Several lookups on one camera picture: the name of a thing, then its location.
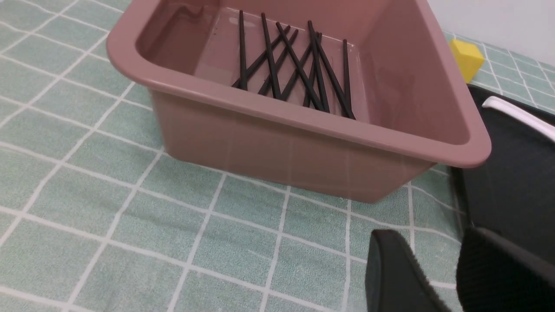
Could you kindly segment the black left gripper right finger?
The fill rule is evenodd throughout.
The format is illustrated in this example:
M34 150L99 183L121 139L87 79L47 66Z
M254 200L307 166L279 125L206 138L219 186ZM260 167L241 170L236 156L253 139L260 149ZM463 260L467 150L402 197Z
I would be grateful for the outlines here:
M464 312L552 312L554 266L493 231L468 227L456 269Z

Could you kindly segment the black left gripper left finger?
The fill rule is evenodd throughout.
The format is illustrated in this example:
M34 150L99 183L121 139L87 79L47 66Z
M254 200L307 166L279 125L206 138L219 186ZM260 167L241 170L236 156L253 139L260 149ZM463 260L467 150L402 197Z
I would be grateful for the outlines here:
M365 291L369 312L449 312L398 231L375 229L369 240Z

